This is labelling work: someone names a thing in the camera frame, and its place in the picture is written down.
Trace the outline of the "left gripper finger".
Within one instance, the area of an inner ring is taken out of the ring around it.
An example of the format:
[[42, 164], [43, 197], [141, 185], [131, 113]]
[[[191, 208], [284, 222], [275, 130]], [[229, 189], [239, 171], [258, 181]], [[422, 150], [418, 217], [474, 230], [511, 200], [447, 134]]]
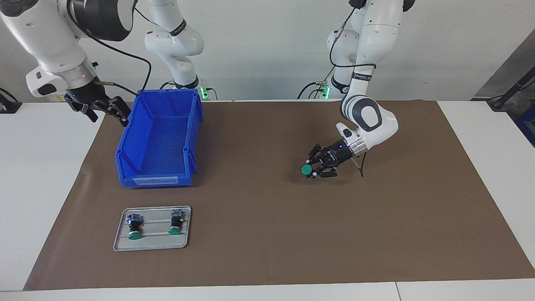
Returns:
[[307, 164], [324, 164], [327, 161], [331, 160], [329, 154], [330, 149], [328, 147], [322, 147], [319, 144], [316, 144], [313, 149], [311, 149], [308, 159], [306, 160]]
[[331, 177], [336, 177], [337, 167], [336, 166], [318, 166], [314, 168], [313, 166], [308, 166], [308, 178], [309, 179], [328, 179]]

